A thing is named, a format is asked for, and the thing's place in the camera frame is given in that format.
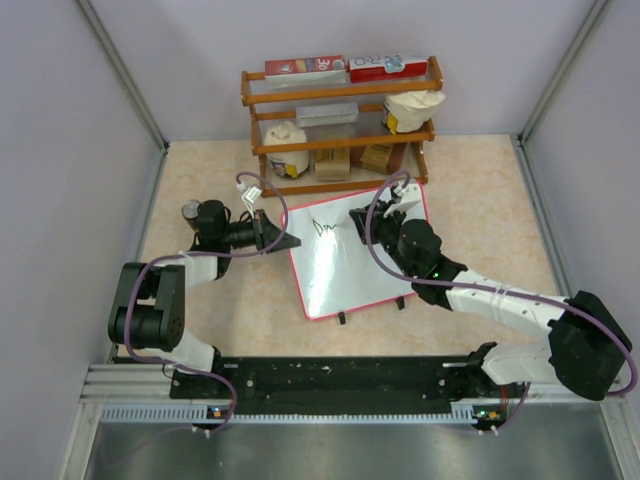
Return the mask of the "pink framed whiteboard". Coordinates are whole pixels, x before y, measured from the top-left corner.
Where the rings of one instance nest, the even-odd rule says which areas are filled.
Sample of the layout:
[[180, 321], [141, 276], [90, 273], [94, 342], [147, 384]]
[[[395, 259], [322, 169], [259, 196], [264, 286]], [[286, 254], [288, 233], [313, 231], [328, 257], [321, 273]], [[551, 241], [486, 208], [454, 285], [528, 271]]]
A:
[[351, 209], [369, 205], [375, 192], [362, 190], [291, 207], [281, 217], [286, 232], [301, 240], [289, 255], [307, 319], [324, 320], [415, 294], [408, 282], [376, 264], [353, 221], [348, 231], [333, 230], [337, 222], [350, 218]]

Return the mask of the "white marker pen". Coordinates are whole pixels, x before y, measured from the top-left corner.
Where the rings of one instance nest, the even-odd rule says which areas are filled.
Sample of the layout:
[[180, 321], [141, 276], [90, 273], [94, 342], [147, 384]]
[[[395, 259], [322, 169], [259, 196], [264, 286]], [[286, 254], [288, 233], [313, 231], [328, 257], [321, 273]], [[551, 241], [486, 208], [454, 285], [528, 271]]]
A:
[[333, 230], [334, 230], [335, 232], [338, 232], [338, 231], [348, 231], [348, 230], [349, 230], [349, 229], [351, 229], [351, 228], [353, 228], [353, 222], [352, 222], [352, 220], [351, 220], [350, 218], [346, 218], [346, 219], [343, 219], [343, 220], [342, 220], [342, 221], [340, 221], [340, 222], [337, 222], [337, 223], [334, 225]]

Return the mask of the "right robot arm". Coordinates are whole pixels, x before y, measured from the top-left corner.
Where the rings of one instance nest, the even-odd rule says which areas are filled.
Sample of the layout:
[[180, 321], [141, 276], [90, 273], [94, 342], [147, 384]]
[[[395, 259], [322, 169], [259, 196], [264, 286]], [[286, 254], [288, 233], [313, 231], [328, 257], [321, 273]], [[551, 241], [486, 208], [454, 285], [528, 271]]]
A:
[[466, 380], [474, 393], [487, 396], [515, 382], [560, 384], [592, 401], [615, 393], [632, 343], [595, 294], [543, 296], [492, 281], [445, 256], [429, 222], [408, 218], [391, 201], [352, 209], [349, 216], [361, 242], [381, 246], [396, 266], [393, 274], [421, 300], [537, 338], [535, 345], [489, 343], [470, 354]]

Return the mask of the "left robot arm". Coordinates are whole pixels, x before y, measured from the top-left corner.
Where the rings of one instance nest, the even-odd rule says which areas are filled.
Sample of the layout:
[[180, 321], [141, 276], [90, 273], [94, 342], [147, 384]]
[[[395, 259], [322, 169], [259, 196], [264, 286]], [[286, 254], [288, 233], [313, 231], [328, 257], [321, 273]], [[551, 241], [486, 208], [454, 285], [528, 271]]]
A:
[[276, 226], [262, 209], [245, 211], [233, 221], [221, 201], [191, 200], [181, 213], [194, 232], [190, 248], [155, 263], [122, 267], [107, 332], [118, 345], [186, 372], [194, 370], [192, 384], [212, 397], [226, 387], [227, 374], [220, 351], [186, 329], [187, 290], [223, 278], [241, 249], [275, 253], [297, 248], [302, 241]]

